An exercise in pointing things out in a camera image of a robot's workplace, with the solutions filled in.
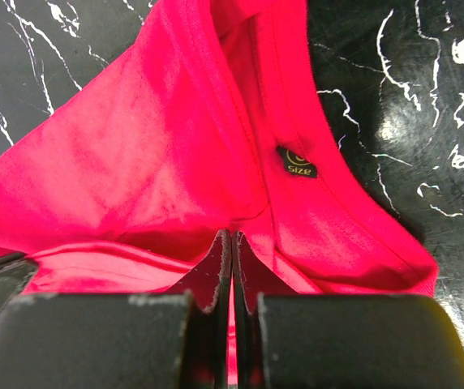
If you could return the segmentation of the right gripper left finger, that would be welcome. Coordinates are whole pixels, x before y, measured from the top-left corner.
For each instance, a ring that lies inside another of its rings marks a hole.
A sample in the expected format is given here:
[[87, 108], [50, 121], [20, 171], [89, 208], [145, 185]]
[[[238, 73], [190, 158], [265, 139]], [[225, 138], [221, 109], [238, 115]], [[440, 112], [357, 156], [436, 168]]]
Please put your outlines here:
[[229, 232], [165, 293], [0, 293], [0, 388], [224, 388]]

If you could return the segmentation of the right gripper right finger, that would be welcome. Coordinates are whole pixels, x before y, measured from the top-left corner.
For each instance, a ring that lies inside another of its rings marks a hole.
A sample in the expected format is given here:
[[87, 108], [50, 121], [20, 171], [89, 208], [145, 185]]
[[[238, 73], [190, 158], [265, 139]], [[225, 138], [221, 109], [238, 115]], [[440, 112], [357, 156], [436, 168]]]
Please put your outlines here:
[[418, 295], [299, 294], [232, 238], [241, 388], [464, 388], [464, 347]]

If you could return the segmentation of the red polo shirt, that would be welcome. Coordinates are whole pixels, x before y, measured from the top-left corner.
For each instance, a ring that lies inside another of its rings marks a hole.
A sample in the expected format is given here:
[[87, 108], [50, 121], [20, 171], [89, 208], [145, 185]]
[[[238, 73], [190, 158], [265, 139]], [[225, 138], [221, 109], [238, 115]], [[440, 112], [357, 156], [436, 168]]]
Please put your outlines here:
[[[357, 183], [317, 95], [306, 1], [160, 1], [135, 42], [0, 157], [22, 295], [165, 293], [216, 235], [299, 294], [431, 298], [432, 256]], [[238, 386], [231, 259], [227, 385]]]

